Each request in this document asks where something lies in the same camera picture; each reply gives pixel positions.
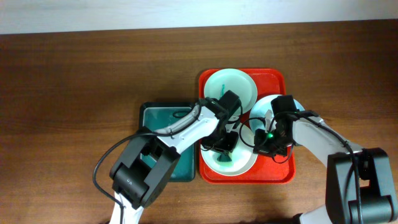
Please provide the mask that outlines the green yellow sponge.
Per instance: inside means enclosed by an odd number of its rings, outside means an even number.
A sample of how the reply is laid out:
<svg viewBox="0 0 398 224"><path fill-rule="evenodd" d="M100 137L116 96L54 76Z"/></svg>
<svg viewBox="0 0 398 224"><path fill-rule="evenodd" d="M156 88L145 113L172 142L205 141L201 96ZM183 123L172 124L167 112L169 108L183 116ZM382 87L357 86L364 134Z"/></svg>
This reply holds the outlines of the green yellow sponge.
<svg viewBox="0 0 398 224"><path fill-rule="evenodd" d="M216 157L216 160L218 162L231 162L231 153L230 152L221 152L219 155Z"/></svg>

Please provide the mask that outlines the light blue plate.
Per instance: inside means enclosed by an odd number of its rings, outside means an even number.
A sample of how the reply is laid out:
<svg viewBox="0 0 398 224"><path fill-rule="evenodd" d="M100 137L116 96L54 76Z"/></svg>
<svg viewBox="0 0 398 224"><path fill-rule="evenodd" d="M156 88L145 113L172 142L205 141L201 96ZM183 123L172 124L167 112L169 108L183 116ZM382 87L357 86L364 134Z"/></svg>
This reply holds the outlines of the light blue plate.
<svg viewBox="0 0 398 224"><path fill-rule="evenodd" d="M253 133L255 133L258 129L265 130L265 113L267 112L267 110L272 110L271 101L276 99L278 96L279 95L265 96L258 100L252 107L249 114L249 117L251 119L249 121L249 125Z"/></svg>

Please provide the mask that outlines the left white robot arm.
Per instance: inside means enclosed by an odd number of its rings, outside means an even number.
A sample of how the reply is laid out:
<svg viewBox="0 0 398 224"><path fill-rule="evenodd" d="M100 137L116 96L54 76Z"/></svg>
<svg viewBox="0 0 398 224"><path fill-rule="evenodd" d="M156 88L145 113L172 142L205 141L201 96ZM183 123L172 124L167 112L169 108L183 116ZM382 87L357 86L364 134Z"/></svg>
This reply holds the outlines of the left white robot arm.
<svg viewBox="0 0 398 224"><path fill-rule="evenodd" d="M138 223L143 210L168 184L182 152L197 141L229 162L239 136L227 131L226 125L240 107L239 96L228 90L218 100L198 100L187 115L170 126L156 131L142 127L127 137L126 148L109 172L116 199L110 222Z"/></svg>

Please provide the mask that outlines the white plate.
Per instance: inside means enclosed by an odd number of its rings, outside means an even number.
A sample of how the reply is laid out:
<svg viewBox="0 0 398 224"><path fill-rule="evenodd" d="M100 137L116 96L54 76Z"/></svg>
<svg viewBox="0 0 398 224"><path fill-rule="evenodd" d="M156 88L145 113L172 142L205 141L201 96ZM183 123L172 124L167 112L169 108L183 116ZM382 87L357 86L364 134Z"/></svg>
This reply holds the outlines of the white plate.
<svg viewBox="0 0 398 224"><path fill-rule="evenodd" d="M253 148L249 145L254 144L254 134L250 128L241 124L239 131L239 139L236 147L231 153L231 162L218 162L216 157L219 155L218 152L206 151L201 149L201 156L205 164L210 170L223 176L237 176L247 172L256 162L257 154L253 153Z"/></svg>

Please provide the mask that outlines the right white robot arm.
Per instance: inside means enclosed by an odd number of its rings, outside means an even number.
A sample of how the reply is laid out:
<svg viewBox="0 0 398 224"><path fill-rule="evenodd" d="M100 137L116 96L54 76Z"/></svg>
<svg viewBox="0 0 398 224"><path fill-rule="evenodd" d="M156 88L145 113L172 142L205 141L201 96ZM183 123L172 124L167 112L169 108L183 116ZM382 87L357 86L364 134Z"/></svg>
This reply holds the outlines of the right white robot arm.
<svg viewBox="0 0 398 224"><path fill-rule="evenodd" d="M331 129L290 95L270 95L251 110L254 153L275 158L307 148L326 167L325 203L296 214L290 223L390 223L397 220L397 195L387 153L367 149Z"/></svg>

